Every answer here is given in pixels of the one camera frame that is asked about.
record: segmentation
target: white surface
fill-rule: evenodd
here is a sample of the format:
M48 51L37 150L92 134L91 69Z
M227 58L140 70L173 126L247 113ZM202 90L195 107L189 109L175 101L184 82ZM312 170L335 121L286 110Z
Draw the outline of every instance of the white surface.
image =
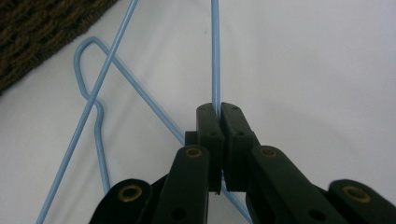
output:
M78 44L111 44L129 1L0 97L0 223L34 223L85 105ZM396 203L394 1L221 1L222 101L320 187L358 180ZM210 1L140 1L118 50L182 131L211 101ZM93 86L105 56L83 55ZM112 67L100 92L111 183L166 174L178 141ZM92 112L46 223L87 223L103 198ZM208 223L243 223L224 196Z

